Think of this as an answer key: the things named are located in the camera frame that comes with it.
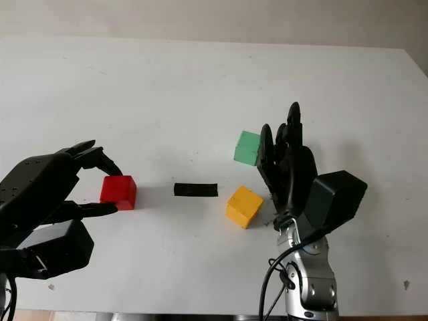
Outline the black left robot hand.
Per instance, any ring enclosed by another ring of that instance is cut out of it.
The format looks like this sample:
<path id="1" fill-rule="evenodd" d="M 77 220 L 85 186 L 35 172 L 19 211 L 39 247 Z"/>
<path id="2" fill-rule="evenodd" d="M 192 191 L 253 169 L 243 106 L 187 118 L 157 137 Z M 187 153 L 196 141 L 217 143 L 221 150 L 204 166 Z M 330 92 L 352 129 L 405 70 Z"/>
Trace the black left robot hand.
<path id="1" fill-rule="evenodd" d="M 82 169 L 97 168 L 109 176 L 119 167 L 95 140 L 19 162 L 1 181 L 1 247 L 17 247 L 40 225 L 99 217 L 117 212 L 113 203 L 77 204 L 68 195 Z"/>

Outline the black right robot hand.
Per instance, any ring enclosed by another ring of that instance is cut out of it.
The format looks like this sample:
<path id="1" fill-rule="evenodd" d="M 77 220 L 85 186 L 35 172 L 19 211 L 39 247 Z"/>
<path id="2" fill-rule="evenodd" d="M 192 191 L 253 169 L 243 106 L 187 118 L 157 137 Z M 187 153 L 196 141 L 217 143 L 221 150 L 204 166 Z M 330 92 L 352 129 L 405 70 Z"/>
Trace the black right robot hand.
<path id="1" fill-rule="evenodd" d="M 297 102 L 290 106 L 286 122 L 280 125 L 276 136 L 269 124 L 263 125 L 256 167 L 272 197 L 276 209 L 273 224 L 278 231 L 288 220 L 302 214 L 318 175 L 314 155 L 303 145 Z"/>

